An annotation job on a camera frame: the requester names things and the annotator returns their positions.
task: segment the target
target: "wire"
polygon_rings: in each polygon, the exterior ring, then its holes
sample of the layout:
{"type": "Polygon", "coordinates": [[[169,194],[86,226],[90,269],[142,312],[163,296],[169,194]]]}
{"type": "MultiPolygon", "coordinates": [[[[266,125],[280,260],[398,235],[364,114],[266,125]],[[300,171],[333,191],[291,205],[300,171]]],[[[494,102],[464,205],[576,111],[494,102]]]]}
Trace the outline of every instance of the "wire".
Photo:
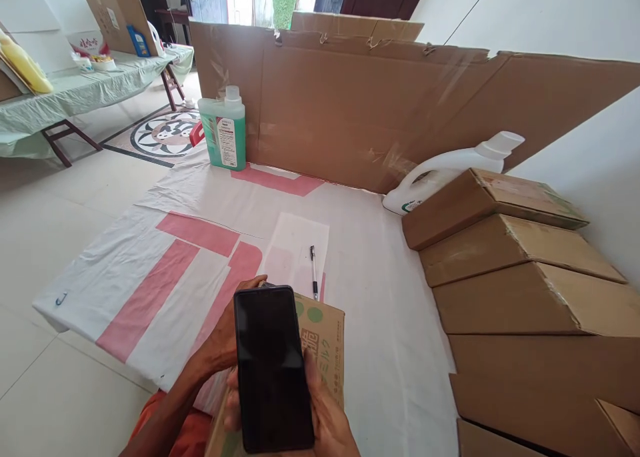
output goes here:
{"type": "Polygon", "coordinates": [[[480,0],[477,0],[477,2],[475,2],[473,4],[473,6],[470,8],[470,10],[467,12],[467,14],[465,15],[465,17],[460,20],[460,23],[458,23],[458,26],[453,30],[453,32],[450,34],[449,38],[447,39],[446,42],[444,42],[444,45],[448,44],[449,40],[451,40],[451,37],[453,36],[453,34],[458,30],[458,28],[460,28],[460,25],[462,25],[462,22],[464,22],[464,20],[467,19],[467,17],[469,16],[469,14],[472,12],[472,10],[475,8],[475,6],[478,4],[478,2],[480,2],[480,0]]]}

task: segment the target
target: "person's right hand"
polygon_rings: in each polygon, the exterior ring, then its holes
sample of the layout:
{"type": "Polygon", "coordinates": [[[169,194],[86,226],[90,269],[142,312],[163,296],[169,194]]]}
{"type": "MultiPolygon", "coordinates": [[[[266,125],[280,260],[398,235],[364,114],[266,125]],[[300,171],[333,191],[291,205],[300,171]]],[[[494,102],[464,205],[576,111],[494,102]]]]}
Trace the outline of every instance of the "person's right hand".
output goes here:
{"type": "MultiPolygon", "coordinates": [[[[340,408],[331,395],[327,386],[322,382],[320,372],[313,361],[313,354],[305,350],[305,372],[307,385],[311,394],[311,412],[313,415],[313,433],[315,445],[313,451],[305,454],[300,452],[284,452],[288,455],[315,455],[315,457],[360,457],[355,444],[347,415],[340,408]]],[[[227,397],[227,415],[225,416],[225,430],[236,432],[240,430],[240,396],[238,394],[238,369],[234,369],[227,379],[229,396],[227,397]]]]}

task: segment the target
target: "hand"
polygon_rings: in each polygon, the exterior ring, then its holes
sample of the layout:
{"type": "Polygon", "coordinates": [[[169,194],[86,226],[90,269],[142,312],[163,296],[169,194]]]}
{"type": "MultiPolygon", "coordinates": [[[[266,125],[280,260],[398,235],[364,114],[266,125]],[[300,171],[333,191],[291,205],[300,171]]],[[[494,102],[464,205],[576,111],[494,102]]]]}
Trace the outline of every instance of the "hand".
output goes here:
{"type": "MultiPolygon", "coordinates": [[[[311,394],[311,413],[313,417],[313,433],[315,445],[309,452],[284,452],[283,456],[315,456],[315,457],[360,457],[360,452],[353,439],[347,415],[322,382],[320,372],[309,349],[305,350],[305,373],[311,394]]],[[[227,414],[225,430],[240,430],[240,395],[238,394],[238,370],[234,369],[227,379],[229,396],[227,397],[227,414]]]]}
{"type": "MultiPolygon", "coordinates": [[[[266,275],[257,276],[238,284],[238,290],[257,288],[266,275]]],[[[233,313],[233,297],[227,304],[211,335],[191,357],[189,363],[206,380],[216,372],[237,364],[238,356],[235,343],[235,315],[233,313]]]]}

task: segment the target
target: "orange clothing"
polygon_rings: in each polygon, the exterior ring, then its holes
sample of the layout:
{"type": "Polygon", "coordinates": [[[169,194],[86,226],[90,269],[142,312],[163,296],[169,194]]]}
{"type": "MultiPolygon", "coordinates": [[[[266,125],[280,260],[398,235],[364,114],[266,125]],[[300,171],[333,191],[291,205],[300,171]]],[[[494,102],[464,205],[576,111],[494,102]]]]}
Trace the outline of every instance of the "orange clothing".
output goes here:
{"type": "MultiPolygon", "coordinates": [[[[131,439],[135,437],[142,427],[149,421],[153,413],[158,409],[166,393],[159,390],[151,396],[145,407],[140,412],[140,419],[133,429],[131,439]]],[[[207,448],[207,439],[211,431],[211,416],[196,409],[191,409],[185,423],[182,425],[178,439],[176,439],[169,457],[202,457],[207,448]]]]}

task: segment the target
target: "green plant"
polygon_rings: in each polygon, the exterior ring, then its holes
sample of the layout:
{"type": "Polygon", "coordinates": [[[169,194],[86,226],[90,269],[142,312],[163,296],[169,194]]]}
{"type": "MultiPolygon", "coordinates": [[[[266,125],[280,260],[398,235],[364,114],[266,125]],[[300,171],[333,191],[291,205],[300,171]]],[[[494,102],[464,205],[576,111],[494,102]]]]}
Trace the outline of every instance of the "green plant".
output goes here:
{"type": "Polygon", "coordinates": [[[273,26],[277,29],[291,28],[295,0],[273,0],[273,26]]]}

